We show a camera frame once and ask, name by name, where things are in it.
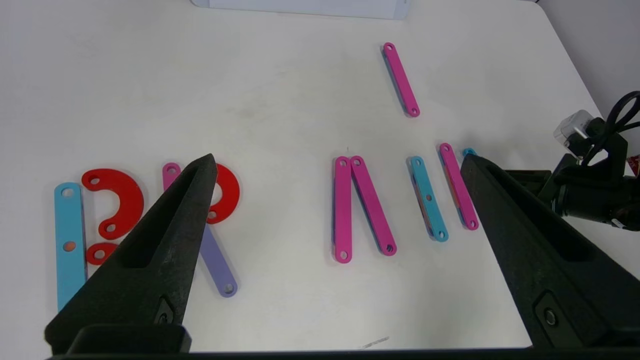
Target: white tabletop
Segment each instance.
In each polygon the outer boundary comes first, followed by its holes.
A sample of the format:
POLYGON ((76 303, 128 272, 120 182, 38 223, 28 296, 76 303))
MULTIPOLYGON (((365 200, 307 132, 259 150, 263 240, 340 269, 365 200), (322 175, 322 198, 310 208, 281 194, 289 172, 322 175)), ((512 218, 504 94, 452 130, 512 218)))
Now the white tabletop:
MULTIPOLYGON (((56 185, 117 168, 138 181, 148 209, 164 163, 209 152, 241 183, 236 211, 213 228, 239 290, 222 298, 199 262, 184 319, 192 350, 531 344, 482 228, 458 220, 436 146, 553 169, 564 153, 558 123, 583 108, 598 114, 535 4, 414 1, 393 21, 187 0, 11 0, 0 4, 0 35, 2 352, 49 354, 56 185), (417 119, 401 111, 384 42, 398 48, 417 119), (340 265, 332 159, 354 154, 367 161, 398 251, 377 251, 354 192, 353 260, 340 265), (426 234, 405 164, 413 155, 426 162, 446 243, 426 234)), ((85 192, 84 206, 91 245, 118 203, 85 192)), ((640 274, 634 234, 570 222, 640 274)))

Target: black cable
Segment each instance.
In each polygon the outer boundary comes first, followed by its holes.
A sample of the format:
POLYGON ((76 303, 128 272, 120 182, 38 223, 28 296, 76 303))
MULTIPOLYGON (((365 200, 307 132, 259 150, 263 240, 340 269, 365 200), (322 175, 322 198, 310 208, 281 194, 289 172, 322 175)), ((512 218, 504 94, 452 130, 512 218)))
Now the black cable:
POLYGON ((591 161, 593 157, 596 156, 596 154, 598 154, 600 150, 602 150, 602 147, 611 135, 633 129, 634 127, 639 127, 640 122, 634 122, 633 124, 627 125, 627 123, 631 121, 631 119, 634 118, 638 114, 638 112, 640 112, 640 91, 630 92, 629 94, 624 95, 620 100, 618 100, 618 102, 616 102, 616 104, 611 109, 609 117, 607 117, 604 131, 602 131, 602 134, 599 134, 598 136, 595 136, 593 138, 593 147, 584 157, 584 160, 582 160, 582 166, 586 167, 589 165, 589 161, 591 161), (625 114, 625 116, 622 117, 622 119, 618 120, 622 109, 624 109, 631 100, 635 100, 634 105, 625 114))

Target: pink plastic bar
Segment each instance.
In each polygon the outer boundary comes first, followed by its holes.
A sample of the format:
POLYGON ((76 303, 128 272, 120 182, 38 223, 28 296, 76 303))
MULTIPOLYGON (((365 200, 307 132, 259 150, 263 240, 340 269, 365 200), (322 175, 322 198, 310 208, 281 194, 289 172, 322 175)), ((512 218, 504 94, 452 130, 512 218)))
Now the pink plastic bar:
POLYGON ((162 167, 162 186, 165 190, 180 175, 180 165, 176 163, 167 163, 162 167))
POLYGON ((402 62, 400 62, 400 56, 398 56, 396 46, 387 42, 382 51, 387 59, 391 75, 394 77, 394 82, 396 83, 397 90, 403 102, 404 110, 409 116, 418 117, 418 115, 420 115, 420 108, 418 107, 418 102, 415 100, 415 96, 413 96, 413 90, 411 90, 409 79, 407 79, 402 62))
POLYGON ((478 219, 476 217, 476 211, 474 205, 471 202, 469 191, 467 186, 462 180, 460 175, 460 167, 458 166, 458 160, 453 152, 453 148, 448 143, 440 145, 440 157, 446 170, 449 184, 453 190, 454 200, 456 206, 460 210, 462 221, 469 230, 476 230, 478 228, 478 219))
POLYGON ((382 211, 378 194, 373 187, 371 177, 369 177, 367 165, 365 165, 361 157, 353 156, 351 158, 351 172, 355 178, 360 200, 362 200, 362 204, 364 205, 364 211, 367 213, 367 218, 369 219, 371 229, 373 229, 373 235, 378 242, 380 252, 386 256, 394 255, 397 250, 394 236, 391 234, 391 229, 389 229, 387 218, 382 211))
POLYGON ((339 263, 351 261, 351 162, 344 156, 335 160, 333 249, 339 263))

